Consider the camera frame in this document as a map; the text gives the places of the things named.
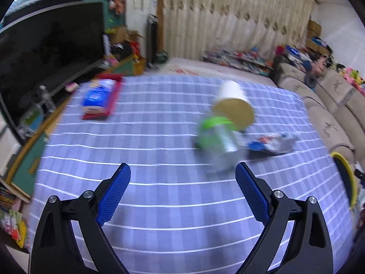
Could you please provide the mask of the blue white wrapper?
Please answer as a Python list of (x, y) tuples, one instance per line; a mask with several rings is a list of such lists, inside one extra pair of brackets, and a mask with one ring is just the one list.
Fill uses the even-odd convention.
[(293, 152), (299, 135), (292, 132), (276, 132), (249, 137), (243, 143), (240, 158), (253, 160), (267, 156), (286, 155)]

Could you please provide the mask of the white paper cup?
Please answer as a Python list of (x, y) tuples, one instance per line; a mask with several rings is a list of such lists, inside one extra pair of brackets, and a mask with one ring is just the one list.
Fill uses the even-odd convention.
[(218, 90), (211, 111), (226, 117), (238, 131), (245, 131), (254, 123), (254, 108), (241, 85), (233, 80), (225, 80)]

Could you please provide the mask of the yellow rimmed trash bin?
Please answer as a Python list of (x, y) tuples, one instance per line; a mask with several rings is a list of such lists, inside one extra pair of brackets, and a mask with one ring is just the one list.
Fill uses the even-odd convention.
[(343, 181), (343, 185), (345, 186), (347, 198), (349, 201), (349, 206), (351, 209), (354, 209), (358, 195), (358, 186), (355, 174), (351, 169), (348, 160), (342, 154), (338, 152), (332, 152), (330, 156), (334, 160), (335, 165)]

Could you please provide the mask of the blue checkered tablecloth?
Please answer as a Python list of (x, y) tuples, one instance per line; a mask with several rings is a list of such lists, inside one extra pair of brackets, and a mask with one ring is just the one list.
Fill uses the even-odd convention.
[[(103, 229), (131, 273), (235, 273), (260, 236), (234, 171), (215, 173), (193, 146), (199, 122), (220, 79), (196, 76), (127, 77), (112, 115), (82, 119), (83, 84), (72, 95), (43, 152), (30, 204), (34, 235), (52, 195), (78, 197), (122, 163), (131, 179)], [(334, 269), (347, 259), (354, 229), (342, 179), (302, 99), (293, 92), (242, 82), (255, 121), (242, 144), (265, 134), (296, 133), (291, 153), (252, 158), (252, 172), (292, 199), (319, 201)]]

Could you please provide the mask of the white drawer unit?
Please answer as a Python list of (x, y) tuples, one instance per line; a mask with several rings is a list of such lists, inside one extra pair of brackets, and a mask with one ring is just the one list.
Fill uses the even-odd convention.
[(8, 170), (8, 163), (17, 154), (21, 145), (1, 117), (1, 140), (0, 140), (0, 171), (4, 177)]

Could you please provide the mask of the beige sofa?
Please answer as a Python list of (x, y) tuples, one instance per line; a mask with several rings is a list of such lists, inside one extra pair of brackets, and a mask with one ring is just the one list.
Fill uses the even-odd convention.
[(305, 83), (306, 73), (288, 63), (275, 69), (275, 84), (297, 93), (310, 121), (330, 153), (342, 154), (352, 167), (364, 168), (364, 96), (339, 73), (326, 69), (314, 88)]

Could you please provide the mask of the large black television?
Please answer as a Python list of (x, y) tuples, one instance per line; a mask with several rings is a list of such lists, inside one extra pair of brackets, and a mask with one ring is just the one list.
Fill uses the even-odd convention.
[(101, 2), (51, 6), (1, 30), (1, 113), (18, 143), (25, 143), (20, 120), (40, 102), (40, 86), (59, 103), (65, 84), (102, 60), (103, 33)]

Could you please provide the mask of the floral bed mat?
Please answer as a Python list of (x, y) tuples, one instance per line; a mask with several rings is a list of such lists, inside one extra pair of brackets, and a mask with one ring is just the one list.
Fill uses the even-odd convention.
[(232, 67), (183, 58), (171, 58), (164, 64), (156, 64), (153, 68), (147, 68), (144, 74), (214, 77), (276, 87), (274, 82), (265, 76), (241, 71)]

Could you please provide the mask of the pile of plush toys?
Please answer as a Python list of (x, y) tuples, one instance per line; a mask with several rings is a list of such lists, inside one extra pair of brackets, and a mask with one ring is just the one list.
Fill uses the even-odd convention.
[(333, 56), (317, 54), (312, 59), (302, 60), (299, 67), (305, 74), (304, 83), (313, 92), (319, 92), (321, 88), (328, 94), (340, 96), (345, 89), (345, 94), (357, 90), (364, 95), (364, 79), (360, 72), (339, 63)]

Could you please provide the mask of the low toy shelf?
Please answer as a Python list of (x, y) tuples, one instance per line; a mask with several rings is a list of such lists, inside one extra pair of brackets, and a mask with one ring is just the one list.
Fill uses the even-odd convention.
[(265, 77), (268, 77), (272, 71), (272, 64), (261, 57), (257, 48), (252, 48), (248, 52), (224, 49), (207, 50), (203, 52), (202, 60)]

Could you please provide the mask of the black tower fan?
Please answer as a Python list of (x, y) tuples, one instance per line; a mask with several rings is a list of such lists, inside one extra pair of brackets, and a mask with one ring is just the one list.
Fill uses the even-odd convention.
[(152, 67), (156, 61), (158, 45), (158, 18), (154, 14), (147, 16), (146, 57), (148, 66)]

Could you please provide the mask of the cardboard boxes stack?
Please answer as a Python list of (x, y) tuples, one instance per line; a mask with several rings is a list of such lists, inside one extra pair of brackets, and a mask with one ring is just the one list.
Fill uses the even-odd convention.
[(306, 48), (320, 55), (331, 56), (332, 48), (321, 39), (322, 27), (317, 22), (310, 20), (307, 26)]

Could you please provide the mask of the white cabinet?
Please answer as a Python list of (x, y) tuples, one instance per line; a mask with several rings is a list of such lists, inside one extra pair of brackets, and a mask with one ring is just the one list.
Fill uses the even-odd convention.
[(135, 30), (139, 38), (141, 56), (146, 56), (147, 18), (156, 15), (158, 0), (126, 0), (126, 26)]

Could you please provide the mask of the beige patterned curtain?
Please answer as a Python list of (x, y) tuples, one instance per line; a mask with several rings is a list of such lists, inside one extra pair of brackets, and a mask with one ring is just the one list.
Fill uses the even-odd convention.
[(280, 44), (303, 42), (314, 6), (314, 0), (162, 0), (163, 48), (191, 60), (213, 48), (257, 48), (270, 58)]

